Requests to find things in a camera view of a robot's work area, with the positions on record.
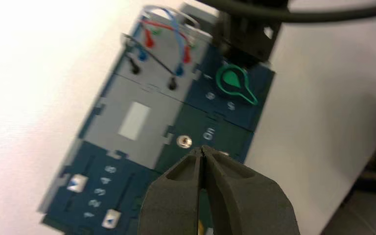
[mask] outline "blank label area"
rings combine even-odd
[[[143,104],[133,102],[119,128],[118,134],[135,141],[138,138],[150,108]]]

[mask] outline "electrical module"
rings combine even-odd
[[[48,190],[43,223],[65,234],[136,235],[148,186],[193,147],[244,162],[274,73],[224,58],[211,44],[214,21],[188,5],[144,9]],[[200,207],[210,233],[205,192]]]

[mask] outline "blue wire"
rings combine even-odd
[[[178,22],[176,21],[175,17],[170,13],[170,11],[168,11],[168,9],[166,8],[161,8],[161,9],[171,18],[171,24],[172,24],[172,27],[174,28],[175,37],[179,46],[179,53],[181,55],[181,62],[178,65],[178,68],[179,68],[179,67],[182,67],[181,65],[184,64],[183,62],[184,62],[185,52],[184,52],[184,43],[182,42],[182,36],[179,34]]]

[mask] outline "black wire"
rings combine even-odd
[[[376,6],[330,12],[289,12],[276,8],[252,6],[234,0],[199,0],[218,10],[254,20],[287,23],[326,23],[376,17]]]
[[[131,41],[136,43],[139,47],[141,47],[143,50],[145,50],[154,60],[156,60],[156,62],[158,62],[170,74],[175,75],[175,73],[172,70],[170,70],[160,59],[158,59],[152,52],[148,51],[148,49],[144,45],[142,45],[142,43],[140,43],[139,41],[137,41],[134,37],[130,35],[127,35],[127,34],[123,34],[123,35],[125,38],[130,39]]]

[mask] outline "white background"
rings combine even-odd
[[[145,4],[181,1],[0,0],[0,235],[57,234],[36,209]],[[246,164],[281,185],[302,235],[319,234],[376,147],[376,20],[285,24],[271,62]]]

